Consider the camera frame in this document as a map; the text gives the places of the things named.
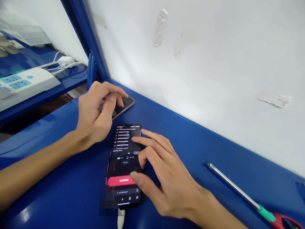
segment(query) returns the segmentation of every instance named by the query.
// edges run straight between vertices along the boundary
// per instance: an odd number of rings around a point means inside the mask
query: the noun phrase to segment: fingernail
[[[107,98],[111,99],[112,101],[117,101],[117,98],[115,97],[115,95],[109,95]]]
[[[136,171],[131,172],[130,177],[138,186],[140,186],[143,182],[142,177],[139,176],[139,174]]]

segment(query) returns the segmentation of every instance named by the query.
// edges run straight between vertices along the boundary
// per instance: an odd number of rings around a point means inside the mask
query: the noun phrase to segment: black smartphone
[[[115,127],[107,180],[120,209],[136,207],[141,202],[142,192],[129,175],[132,171],[142,171],[138,159],[141,144],[131,140],[134,136],[141,136],[141,125]]]
[[[134,105],[134,99],[130,96],[128,98],[122,98],[124,107],[119,107],[118,105],[115,106],[114,111],[112,113],[112,120],[115,120],[117,117],[119,117],[122,113],[124,113],[128,108],[132,107]],[[99,107],[99,112],[102,112],[103,109],[103,103],[101,102],[101,105]]]

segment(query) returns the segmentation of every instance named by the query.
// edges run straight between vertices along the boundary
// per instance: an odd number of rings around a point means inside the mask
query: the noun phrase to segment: scissors handle
[[[283,222],[282,219],[286,219],[288,220],[293,227],[298,228],[298,229],[303,229],[303,227],[298,224],[296,221],[294,221],[293,219],[282,215],[280,213],[273,213],[274,217],[275,217],[275,221],[274,222],[269,222],[275,229],[285,229],[285,227],[283,226]]]

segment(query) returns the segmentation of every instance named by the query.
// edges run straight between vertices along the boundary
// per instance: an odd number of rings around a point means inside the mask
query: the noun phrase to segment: finger
[[[164,195],[148,176],[143,173],[131,172],[130,177],[144,194],[151,199],[156,208],[160,206],[163,202]]]
[[[168,152],[153,139],[145,137],[132,137],[132,140],[142,145],[152,147],[162,159],[165,159],[168,155]]]
[[[174,147],[172,146],[171,142],[170,142],[166,137],[164,137],[163,135],[160,135],[160,134],[158,134],[158,133],[154,133],[154,134],[157,134],[160,138],[162,138],[162,139],[165,141],[165,143],[169,146],[169,148],[170,148],[173,152],[175,152]]]
[[[103,108],[101,114],[96,119],[97,122],[112,122],[112,113],[114,111],[118,94],[110,94],[105,102],[103,102]]]
[[[146,159],[148,159],[153,169],[157,171],[157,173],[161,171],[162,160],[151,146],[148,146],[144,150],[140,151],[138,158],[142,169],[146,164]]]
[[[161,145],[167,152],[171,153],[172,149],[168,146],[168,144],[163,140],[163,138],[161,138],[158,134],[153,133],[151,131],[145,130],[145,129],[141,129],[141,132],[150,137],[151,139],[155,140],[157,143],[159,143],[159,145]]]
[[[120,106],[120,107],[124,107],[123,100],[122,100],[122,96],[120,96],[119,94],[118,94],[118,96],[117,96],[117,104],[118,104],[118,106]]]
[[[128,95],[124,92],[122,88],[114,86],[113,84],[108,82],[104,82],[101,84],[97,81],[94,81],[88,91],[90,98],[99,103],[109,93],[118,93],[120,96],[128,98]]]

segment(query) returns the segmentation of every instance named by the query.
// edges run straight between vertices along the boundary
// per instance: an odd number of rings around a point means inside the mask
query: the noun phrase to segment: wrist
[[[80,135],[75,130],[67,133],[63,139],[67,142],[71,156],[85,151],[92,145],[89,136]]]
[[[209,190],[200,189],[195,196],[192,210],[186,218],[201,228],[209,228],[209,221],[214,220],[213,216],[217,215],[217,212],[214,212],[217,202],[217,199]]]

